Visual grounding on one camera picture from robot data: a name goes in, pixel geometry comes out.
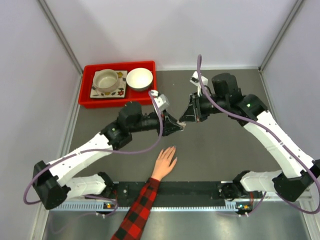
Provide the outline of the glitter nail polish bottle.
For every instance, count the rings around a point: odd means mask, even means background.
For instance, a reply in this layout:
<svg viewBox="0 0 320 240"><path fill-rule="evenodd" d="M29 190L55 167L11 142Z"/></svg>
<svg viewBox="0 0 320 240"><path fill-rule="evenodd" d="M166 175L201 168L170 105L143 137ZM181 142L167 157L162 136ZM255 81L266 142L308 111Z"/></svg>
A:
<svg viewBox="0 0 320 240"><path fill-rule="evenodd" d="M177 121L177 125L179 125L179 130L183 131L186 127L186 123L185 122L180 122L179 120Z"/></svg>

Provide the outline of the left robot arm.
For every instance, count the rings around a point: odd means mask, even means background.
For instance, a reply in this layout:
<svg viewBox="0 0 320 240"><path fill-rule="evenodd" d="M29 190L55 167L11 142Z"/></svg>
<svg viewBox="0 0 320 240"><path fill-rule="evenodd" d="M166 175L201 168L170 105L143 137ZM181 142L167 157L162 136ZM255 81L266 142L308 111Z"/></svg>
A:
<svg viewBox="0 0 320 240"><path fill-rule="evenodd" d="M159 137L164 137L184 128L185 123L175 119L166 110L143 114L139 102L128 102L120 109L115 121L84 145L60 159L36 163L32 187L47 210L71 198L85 195L109 198L114 187L106 173L99 172L89 177L76 177L76 174L112 153L123 154L121 149L132 141L133 133L155 130Z"/></svg>

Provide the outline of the red plaid sleeve forearm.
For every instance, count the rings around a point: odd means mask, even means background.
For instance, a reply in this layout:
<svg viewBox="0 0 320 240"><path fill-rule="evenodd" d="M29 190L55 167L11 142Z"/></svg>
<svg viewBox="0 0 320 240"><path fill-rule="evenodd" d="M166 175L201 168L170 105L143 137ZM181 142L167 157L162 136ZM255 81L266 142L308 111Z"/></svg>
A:
<svg viewBox="0 0 320 240"><path fill-rule="evenodd" d="M149 178L111 240L140 240L155 202L160 181Z"/></svg>

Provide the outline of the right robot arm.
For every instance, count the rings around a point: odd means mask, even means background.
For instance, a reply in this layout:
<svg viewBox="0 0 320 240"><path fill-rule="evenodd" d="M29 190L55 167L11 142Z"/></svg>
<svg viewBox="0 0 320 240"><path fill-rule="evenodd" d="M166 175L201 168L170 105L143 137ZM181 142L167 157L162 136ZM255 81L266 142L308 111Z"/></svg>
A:
<svg viewBox="0 0 320 240"><path fill-rule="evenodd" d="M251 133L280 166L277 171L242 171L221 188L222 194L227 199L235 199L262 191L295 202L314 183L314 178L319 177L319 160L314 160L293 142L259 97L243 95L234 75L221 73L211 81L214 91L205 95L202 87L207 87L208 79L199 79L198 73L193 73L190 82L197 86L197 91L190 94L188 107L179 120L200 123L211 114L226 113Z"/></svg>

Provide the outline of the person's hand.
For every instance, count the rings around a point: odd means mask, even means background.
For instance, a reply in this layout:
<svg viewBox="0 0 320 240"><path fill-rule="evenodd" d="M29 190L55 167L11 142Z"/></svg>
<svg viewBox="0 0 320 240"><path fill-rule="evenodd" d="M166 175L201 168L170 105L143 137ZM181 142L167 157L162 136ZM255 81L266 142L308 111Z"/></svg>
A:
<svg viewBox="0 0 320 240"><path fill-rule="evenodd" d="M159 153L153 172L151 174L151 178L157 181L161 181L164 177L166 177L175 167L178 158L174 158L176 153L176 147L171 146L167 149L162 149Z"/></svg>

